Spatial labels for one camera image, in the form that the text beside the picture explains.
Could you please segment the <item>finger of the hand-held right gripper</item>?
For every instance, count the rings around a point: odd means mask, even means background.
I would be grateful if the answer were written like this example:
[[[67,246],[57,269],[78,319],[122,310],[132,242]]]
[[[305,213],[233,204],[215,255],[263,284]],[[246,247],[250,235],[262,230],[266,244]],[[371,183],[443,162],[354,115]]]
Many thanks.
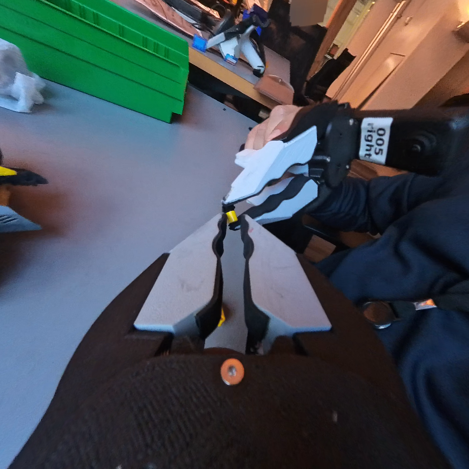
[[[272,140],[261,149],[238,152],[235,164],[243,170],[232,182],[224,205],[244,200],[258,205],[279,194],[294,175],[306,175],[317,142],[317,127],[312,126],[288,142]]]
[[[246,216],[258,224],[270,224],[292,218],[318,196],[318,184],[306,176],[293,176],[265,187],[248,199]]]

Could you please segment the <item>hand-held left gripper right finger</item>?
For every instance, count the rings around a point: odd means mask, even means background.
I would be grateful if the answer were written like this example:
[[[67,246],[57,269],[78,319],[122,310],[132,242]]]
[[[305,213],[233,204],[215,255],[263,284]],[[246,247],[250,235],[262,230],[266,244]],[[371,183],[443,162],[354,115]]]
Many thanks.
[[[249,216],[241,217],[241,238],[247,349],[268,352],[278,337],[331,331],[296,253]]]

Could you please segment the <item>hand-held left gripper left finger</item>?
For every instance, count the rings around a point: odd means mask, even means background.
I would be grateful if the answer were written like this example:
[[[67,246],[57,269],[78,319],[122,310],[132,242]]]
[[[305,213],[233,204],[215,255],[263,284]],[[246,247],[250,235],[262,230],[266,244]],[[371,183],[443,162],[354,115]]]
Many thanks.
[[[136,318],[139,331],[206,339],[221,317],[221,256],[226,215],[219,214],[168,254]]]

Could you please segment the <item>person's right forearm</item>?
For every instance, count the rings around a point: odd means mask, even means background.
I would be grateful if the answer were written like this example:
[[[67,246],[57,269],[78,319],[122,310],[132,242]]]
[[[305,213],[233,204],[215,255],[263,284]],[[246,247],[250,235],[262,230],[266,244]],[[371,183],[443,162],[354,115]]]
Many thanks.
[[[468,171],[414,173],[365,181],[348,177],[307,214],[340,231],[384,234],[394,223],[432,231],[468,229]]]

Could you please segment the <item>grey desk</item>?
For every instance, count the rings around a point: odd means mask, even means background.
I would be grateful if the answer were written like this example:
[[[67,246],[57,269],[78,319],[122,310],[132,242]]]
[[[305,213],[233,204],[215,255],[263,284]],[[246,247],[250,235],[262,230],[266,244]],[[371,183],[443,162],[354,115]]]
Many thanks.
[[[107,305],[219,213],[254,126],[191,86],[170,124],[55,83],[31,114],[1,109],[5,163],[49,182],[15,192],[42,230],[1,240],[1,468]]]

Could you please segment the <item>person's right hand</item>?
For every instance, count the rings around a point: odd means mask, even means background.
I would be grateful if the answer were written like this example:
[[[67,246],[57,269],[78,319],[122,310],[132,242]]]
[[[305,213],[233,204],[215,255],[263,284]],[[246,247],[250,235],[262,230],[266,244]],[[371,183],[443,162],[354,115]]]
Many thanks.
[[[286,132],[301,109],[295,105],[278,105],[273,108],[269,117],[249,132],[243,149],[261,149]]]

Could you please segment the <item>beige door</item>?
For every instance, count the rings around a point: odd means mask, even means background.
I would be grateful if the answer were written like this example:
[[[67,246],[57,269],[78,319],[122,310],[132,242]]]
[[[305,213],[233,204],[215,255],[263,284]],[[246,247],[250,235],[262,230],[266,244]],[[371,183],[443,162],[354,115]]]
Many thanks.
[[[353,108],[408,109],[436,82],[444,1],[411,1],[341,97]]]

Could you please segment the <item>wooden table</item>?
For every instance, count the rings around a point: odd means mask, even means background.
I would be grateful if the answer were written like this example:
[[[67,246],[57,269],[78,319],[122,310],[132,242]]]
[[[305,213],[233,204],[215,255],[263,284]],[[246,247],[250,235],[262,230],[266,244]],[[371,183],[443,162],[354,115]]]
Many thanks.
[[[201,52],[192,47],[192,38],[158,18],[147,7],[133,0],[115,1],[145,20],[174,33],[189,44],[189,62],[214,78],[272,109],[277,105],[292,104],[294,91],[290,85],[290,62],[265,46],[266,77],[258,78],[252,73],[242,56],[232,65],[222,59],[216,49]]]

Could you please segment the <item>black office chair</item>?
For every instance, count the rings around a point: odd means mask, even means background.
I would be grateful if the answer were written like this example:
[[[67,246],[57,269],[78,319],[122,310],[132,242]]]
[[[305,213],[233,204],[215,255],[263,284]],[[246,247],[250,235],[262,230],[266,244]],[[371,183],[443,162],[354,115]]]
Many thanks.
[[[355,58],[356,55],[353,55],[348,48],[345,48],[339,55],[331,55],[306,82],[304,97],[312,102],[322,102],[332,83],[351,65]]]

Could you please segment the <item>spare grey gripper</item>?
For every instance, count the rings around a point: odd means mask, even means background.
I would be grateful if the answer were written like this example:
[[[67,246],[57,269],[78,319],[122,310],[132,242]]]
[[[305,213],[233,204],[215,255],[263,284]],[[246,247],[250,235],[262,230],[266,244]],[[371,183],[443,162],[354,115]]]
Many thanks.
[[[256,5],[239,22],[235,22],[234,11],[230,10],[216,26],[210,38],[204,39],[195,35],[192,47],[200,52],[216,48],[223,60],[231,65],[235,65],[241,57],[244,57],[253,74],[261,78],[266,70],[266,54],[260,32],[270,23],[268,14]]]

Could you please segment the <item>person's dark blue jacket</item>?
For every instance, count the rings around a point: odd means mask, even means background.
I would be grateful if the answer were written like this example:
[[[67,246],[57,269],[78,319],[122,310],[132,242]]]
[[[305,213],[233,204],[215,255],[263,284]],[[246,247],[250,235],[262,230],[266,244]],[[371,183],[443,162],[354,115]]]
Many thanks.
[[[377,335],[437,446],[468,468],[468,229],[419,227],[394,223],[317,267],[356,306],[390,303],[397,321]]]

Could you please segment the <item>yellow grey toy bulldozer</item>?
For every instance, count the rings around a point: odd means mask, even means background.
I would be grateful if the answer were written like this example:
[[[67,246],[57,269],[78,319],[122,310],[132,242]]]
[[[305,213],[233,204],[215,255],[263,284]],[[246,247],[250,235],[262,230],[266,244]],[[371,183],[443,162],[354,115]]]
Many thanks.
[[[17,210],[15,192],[18,188],[47,185],[48,180],[27,168],[8,166],[0,152],[0,233],[14,234],[42,230],[37,222]]]

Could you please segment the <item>green plastic bin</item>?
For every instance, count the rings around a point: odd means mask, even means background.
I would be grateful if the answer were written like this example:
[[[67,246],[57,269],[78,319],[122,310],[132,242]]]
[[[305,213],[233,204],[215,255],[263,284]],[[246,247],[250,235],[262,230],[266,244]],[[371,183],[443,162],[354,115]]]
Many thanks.
[[[183,114],[185,39],[112,1],[2,0],[0,35],[43,79],[170,123]]]

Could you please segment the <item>crumpled white tissue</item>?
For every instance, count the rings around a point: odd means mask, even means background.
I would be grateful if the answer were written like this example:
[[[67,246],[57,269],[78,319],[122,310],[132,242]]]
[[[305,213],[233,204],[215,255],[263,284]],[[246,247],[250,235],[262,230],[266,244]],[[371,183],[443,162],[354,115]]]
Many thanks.
[[[45,82],[29,71],[21,50],[0,40],[0,106],[18,113],[30,113],[44,103]]]

